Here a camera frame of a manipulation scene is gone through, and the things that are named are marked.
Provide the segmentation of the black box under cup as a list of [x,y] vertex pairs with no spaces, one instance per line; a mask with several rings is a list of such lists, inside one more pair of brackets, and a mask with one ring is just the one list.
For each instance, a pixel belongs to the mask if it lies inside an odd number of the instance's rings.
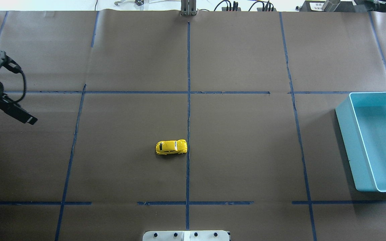
[[296,6],[299,12],[355,12],[352,1],[342,0],[305,0]]

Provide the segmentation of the yellow beetle toy car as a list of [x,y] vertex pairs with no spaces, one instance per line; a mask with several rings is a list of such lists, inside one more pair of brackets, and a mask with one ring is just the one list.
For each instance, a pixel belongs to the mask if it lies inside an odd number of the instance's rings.
[[188,152],[188,145],[185,139],[160,141],[156,144],[155,152],[158,155],[185,154]]

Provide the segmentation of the teal plastic storage bin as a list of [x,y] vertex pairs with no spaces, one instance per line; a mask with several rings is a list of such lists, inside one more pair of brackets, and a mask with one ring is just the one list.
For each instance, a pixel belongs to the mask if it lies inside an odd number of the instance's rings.
[[352,92],[335,109],[355,188],[386,192],[386,92]]

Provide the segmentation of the steel cup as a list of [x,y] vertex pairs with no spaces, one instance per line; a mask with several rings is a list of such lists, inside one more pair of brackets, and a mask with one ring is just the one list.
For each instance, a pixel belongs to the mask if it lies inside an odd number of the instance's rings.
[[323,3],[322,11],[323,12],[335,12],[337,7],[339,6],[341,0],[326,0]]

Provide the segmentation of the aluminium frame post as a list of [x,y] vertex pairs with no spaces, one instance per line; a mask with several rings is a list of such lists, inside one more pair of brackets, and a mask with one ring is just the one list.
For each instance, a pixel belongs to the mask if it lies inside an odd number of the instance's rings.
[[195,16],[197,15],[196,0],[181,0],[181,16]]

